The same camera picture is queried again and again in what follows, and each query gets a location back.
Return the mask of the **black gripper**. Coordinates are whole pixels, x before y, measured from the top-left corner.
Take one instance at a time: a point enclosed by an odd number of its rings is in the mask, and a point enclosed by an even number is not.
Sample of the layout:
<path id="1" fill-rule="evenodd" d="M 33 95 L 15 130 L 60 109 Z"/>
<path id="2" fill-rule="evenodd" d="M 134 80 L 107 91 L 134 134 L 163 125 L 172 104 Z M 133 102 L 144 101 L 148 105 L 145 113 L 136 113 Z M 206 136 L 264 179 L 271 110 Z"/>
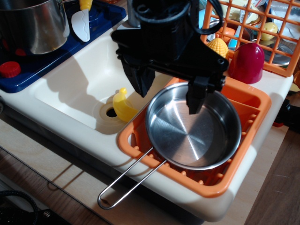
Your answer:
<path id="1" fill-rule="evenodd" d="M 220 91 L 228 60 L 204 44 L 188 25 L 152 26 L 116 30 L 118 59 L 136 93 L 145 97 L 155 71 L 188 82 L 186 103 L 189 114 L 199 113 L 208 91 Z"/>

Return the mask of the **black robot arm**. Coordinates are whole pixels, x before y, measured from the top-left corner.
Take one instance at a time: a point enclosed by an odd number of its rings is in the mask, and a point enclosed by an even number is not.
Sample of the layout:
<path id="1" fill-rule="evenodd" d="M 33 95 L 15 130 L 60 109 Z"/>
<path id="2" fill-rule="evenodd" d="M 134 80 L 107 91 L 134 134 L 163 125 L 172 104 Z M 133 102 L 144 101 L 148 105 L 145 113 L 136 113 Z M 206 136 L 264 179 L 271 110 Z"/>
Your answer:
<path id="1" fill-rule="evenodd" d="M 222 90 L 229 67 L 225 57 L 201 40 L 223 23 L 200 28 L 198 4 L 196 0 L 134 0 L 131 8 L 140 28 L 112 33 L 118 59 L 134 90 L 146 96 L 155 72 L 186 80 L 190 114 L 199 113 L 208 93 Z"/>

